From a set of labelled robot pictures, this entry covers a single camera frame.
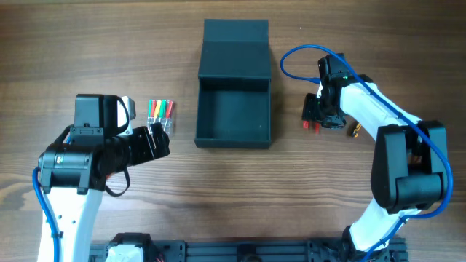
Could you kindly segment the orange black pliers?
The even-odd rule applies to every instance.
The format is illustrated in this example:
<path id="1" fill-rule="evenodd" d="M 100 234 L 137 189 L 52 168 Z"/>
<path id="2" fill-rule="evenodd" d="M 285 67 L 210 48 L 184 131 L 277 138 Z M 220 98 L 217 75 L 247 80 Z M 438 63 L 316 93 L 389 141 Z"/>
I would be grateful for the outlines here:
<path id="1" fill-rule="evenodd" d="M 359 131 L 360 131 L 361 127 L 362 127 L 361 123 L 358 122 L 358 123 L 354 126 L 354 128 L 352 129 L 352 131 L 351 131 L 351 133 L 350 133 L 350 136 L 351 136 L 352 138 L 356 138 L 356 137 L 359 135 Z"/>

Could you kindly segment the red handled snips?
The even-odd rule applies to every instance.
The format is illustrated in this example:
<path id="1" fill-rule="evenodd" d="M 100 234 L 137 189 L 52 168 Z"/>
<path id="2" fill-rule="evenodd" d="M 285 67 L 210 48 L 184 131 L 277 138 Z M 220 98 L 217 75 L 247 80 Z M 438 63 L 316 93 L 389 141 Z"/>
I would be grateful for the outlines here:
<path id="1" fill-rule="evenodd" d="M 308 120 L 303 121 L 303 128 L 306 130 L 312 130 L 316 135 L 320 133 L 320 127 L 321 124 L 319 122 L 313 122 Z"/>

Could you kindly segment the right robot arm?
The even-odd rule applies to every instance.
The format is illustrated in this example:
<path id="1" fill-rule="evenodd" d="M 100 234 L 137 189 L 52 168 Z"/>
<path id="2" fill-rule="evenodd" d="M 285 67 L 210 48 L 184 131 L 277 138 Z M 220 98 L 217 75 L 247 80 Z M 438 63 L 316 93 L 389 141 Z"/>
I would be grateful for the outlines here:
<path id="1" fill-rule="evenodd" d="M 347 234 L 356 253 L 381 250 L 403 224 L 436 216 L 450 200 L 445 127 L 395 105 L 370 78 L 351 72 L 343 54 L 326 55 L 317 66 L 319 90 L 307 94 L 302 119 L 341 129 L 351 116 L 375 140 L 373 199 Z"/>

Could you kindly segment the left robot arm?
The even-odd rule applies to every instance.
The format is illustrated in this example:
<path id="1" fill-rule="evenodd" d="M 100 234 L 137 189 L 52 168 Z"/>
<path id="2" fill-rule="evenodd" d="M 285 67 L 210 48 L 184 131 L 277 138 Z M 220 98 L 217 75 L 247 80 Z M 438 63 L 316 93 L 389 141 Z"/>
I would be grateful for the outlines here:
<path id="1" fill-rule="evenodd" d="M 33 189 L 43 216 L 39 261 L 87 261 L 92 231 L 111 175 L 170 153 L 166 122 L 134 128 L 134 102 L 117 95 L 78 94 L 74 123 L 40 155 Z"/>

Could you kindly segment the clear screwdriver set case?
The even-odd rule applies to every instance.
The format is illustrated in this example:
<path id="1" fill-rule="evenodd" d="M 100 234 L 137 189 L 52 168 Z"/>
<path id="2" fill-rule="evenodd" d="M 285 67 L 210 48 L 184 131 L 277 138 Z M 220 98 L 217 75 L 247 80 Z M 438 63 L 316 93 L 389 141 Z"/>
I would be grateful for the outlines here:
<path id="1" fill-rule="evenodd" d="M 163 130 L 171 136 L 173 133 L 173 109 L 175 102 L 173 100 L 149 100 L 147 114 L 147 128 L 149 134 L 152 134 L 151 125 L 160 123 Z"/>

